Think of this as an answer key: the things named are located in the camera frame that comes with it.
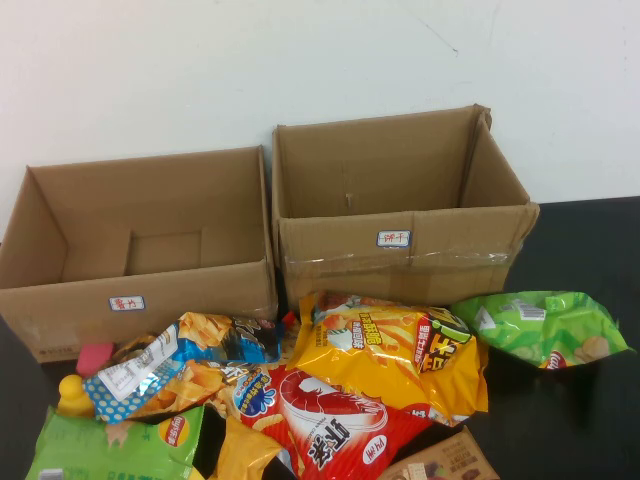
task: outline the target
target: red snack bag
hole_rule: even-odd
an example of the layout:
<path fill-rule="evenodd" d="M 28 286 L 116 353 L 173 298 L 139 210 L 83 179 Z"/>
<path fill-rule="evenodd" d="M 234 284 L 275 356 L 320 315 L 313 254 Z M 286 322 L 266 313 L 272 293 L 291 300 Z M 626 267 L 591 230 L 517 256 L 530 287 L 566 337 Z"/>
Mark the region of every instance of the red snack bag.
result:
<path fill-rule="evenodd" d="M 232 401 L 234 416 L 289 451 L 302 479 L 377 478 L 401 446 L 431 425 L 284 366 L 238 379 Z"/>

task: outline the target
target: green chip bag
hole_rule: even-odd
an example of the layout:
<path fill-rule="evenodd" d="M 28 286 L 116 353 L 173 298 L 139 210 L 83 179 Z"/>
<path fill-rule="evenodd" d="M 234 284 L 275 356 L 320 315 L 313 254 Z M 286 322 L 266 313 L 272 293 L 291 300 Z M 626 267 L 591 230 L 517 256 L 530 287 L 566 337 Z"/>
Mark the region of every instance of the green chip bag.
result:
<path fill-rule="evenodd" d="M 629 348 L 609 312 L 584 293 L 489 295 L 451 311 L 489 345 L 539 368 L 580 365 Z"/>
<path fill-rule="evenodd" d="M 49 411 L 27 480 L 201 479 L 191 466 L 204 407 L 158 425 L 107 425 Z"/>

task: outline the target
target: chip bag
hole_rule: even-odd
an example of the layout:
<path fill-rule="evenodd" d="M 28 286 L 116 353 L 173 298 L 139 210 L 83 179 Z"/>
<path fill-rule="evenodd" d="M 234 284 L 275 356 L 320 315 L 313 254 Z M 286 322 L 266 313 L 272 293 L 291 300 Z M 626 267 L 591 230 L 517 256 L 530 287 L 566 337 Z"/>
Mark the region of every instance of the chip bag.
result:
<path fill-rule="evenodd" d="M 202 417 L 196 408 L 158 425 L 106 425 L 50 410 L 27 480 L 202 479 L 192 467 Z"/>
<path fill-rule="evenodd" d="M 278 442 L 228 417 L 216 470 L 209 480 L 260 480 L 269 462 L 283 454 L 284 462 L 290 463 Z"/>
<path fill-rule="evenodd" d="M 447 310 L 321 292 L 300 314 L 289 368 L 445 424 L 487 411 L 486 349 Z"/>
<path fill-rule="evenodd" d="M 539 368 L 589 363 L 629 348 L 609 312 L 584 293 L 489 295 L 451 309 L 489 345 Z"/>
<path fill-rule="evenodd" d="M 284 365 L 241 377 L 224 401 L 227 415 L 288 450 L 301 479 L 377 478 L 400 447 L 431 425 Z"/>
<path fill-rule="evenodd" d="M 97 414 L 107 423 L 118 423 L 134 415 L 176 375 L 184 373 L 190 360 L 194 361 L 191 365 L 198 361 L 218 365 L 234 360 L 273 362 L 280 356 L 278 337 L 275 324 L 268 320 L 185 313 L 134 358 L 101 370 L 83 386 Z M 190 367 L 186 375 L 207 374 L 194 369 Z M 189 399 L 197 395 L 196 391 L 186 394 Z M 167 399 L 161 400 L 168 406 Z M 186 406 L 177 405 L 175 410 Z"/>

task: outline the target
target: white wall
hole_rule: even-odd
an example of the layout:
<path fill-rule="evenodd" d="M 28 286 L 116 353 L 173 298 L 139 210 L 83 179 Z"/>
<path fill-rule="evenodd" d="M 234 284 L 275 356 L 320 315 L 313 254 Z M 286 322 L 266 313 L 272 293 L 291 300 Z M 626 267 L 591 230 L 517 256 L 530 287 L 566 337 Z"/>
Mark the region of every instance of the white wall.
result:
<path fill-rule="evenodd" d="M 640 2 L 0 0 L 0 234 L 25 165 L 474 102 L 538 202 L 640 195 Z"/>

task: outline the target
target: open cardboard box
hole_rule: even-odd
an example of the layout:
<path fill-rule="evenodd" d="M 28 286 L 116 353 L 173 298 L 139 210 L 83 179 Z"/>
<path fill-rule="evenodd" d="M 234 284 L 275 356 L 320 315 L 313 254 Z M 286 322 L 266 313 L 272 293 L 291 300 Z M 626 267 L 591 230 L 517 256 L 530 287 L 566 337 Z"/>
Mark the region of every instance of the open cardboard box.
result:
<path fill-rule="evenodd" d="M 290 306 L 315 290 L 447 305 L 500 291 L 538 205 L 479 105 L 273 135 L 273 238 Z"/>
<path fill-rule="evenodd" d="M 276 310 L 261 147 L 27 169 L 0 314 L 39 361 L 185 311 Z"/>

